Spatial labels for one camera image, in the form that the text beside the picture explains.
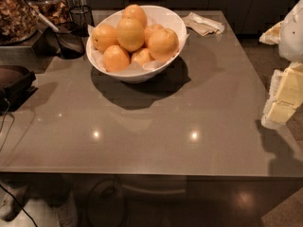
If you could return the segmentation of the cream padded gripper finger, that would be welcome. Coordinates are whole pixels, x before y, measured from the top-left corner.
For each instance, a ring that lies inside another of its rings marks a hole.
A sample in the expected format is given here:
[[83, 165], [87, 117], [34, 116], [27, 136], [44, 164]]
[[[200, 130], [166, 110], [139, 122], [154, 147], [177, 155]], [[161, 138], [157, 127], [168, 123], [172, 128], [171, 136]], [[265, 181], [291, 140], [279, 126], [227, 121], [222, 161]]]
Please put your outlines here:
[[303, 104], [303, 63], [292, 62], [284, 71], [275, 70], [271, 78], [261, 125], [277, 130], [284, 126]]

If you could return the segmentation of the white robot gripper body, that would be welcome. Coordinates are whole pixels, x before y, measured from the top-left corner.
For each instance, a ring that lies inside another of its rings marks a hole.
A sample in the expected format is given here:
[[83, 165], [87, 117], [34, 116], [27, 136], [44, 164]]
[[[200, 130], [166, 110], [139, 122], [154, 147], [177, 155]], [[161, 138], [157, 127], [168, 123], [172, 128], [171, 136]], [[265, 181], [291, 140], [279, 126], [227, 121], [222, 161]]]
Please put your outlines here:
[[279, 55], [291, 62], [303, 62], [303, 0], [299, 0], [282, 21]]

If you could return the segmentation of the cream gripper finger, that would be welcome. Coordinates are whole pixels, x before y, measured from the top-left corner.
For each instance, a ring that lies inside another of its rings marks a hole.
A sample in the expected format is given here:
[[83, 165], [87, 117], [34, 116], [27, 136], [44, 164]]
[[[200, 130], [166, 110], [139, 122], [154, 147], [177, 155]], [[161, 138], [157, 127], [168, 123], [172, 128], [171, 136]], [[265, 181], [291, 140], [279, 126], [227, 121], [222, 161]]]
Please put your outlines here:
[[280, 29], [281, 29], [282, 23], [278, 22], [271, 28], [269, 28], [266, 32], [264, 32], [260, 37], [259, 41], [263, 44], [268, 45], [274, 45], [279, 44], [280, 41]]

